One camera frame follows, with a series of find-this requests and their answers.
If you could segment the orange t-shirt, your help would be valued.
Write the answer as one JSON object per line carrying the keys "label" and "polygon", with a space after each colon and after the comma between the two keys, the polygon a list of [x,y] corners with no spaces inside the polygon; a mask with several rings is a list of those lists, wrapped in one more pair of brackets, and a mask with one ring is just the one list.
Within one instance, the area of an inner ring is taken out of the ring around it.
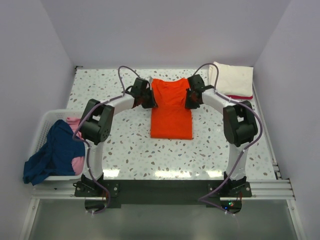
{"label": "orange t-shirt", "polygon": [[150,137],[191,140],[192,112],[185,108],[188,80],[181,78],[177,81],[164,81],[154,78],[151,86],[157,107],[151,111]]}

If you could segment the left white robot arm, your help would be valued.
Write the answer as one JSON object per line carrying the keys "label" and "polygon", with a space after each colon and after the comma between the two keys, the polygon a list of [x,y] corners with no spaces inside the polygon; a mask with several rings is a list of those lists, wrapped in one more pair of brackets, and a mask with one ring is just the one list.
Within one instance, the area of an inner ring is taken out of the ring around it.
{"label": "left white robot arm", "polygon": [[92,196],[99,196],[104,184],[98,179],[103,177],[103,147],[111,133],[115,115],[142,106],[144,109],[156,108],[152,86],[149,80],[137,77],[132,86],[121,95],[110,100],[90,99],[84,109],[78,131],[87,145],[86,170],[83,175],[91,179],[86,184],[86,191]]}

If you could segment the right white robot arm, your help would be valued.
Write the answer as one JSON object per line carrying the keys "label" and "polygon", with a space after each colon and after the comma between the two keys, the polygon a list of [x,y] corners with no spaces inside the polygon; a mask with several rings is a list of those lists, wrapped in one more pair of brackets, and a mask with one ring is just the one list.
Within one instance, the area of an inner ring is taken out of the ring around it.
{"label": "right white robot arm", "polygon": [[235,196],[241,186],[238,181],[246,177],[246,161],[249,147],[259,133],[257,114],[249,101],[236,101],[220,92],[212,85],[205,86],[199,74],[187,79],[186,109],[197,109],[207,105],[222,114],[223,133],[229,143],[228,165],[224,172],[223,192]]}

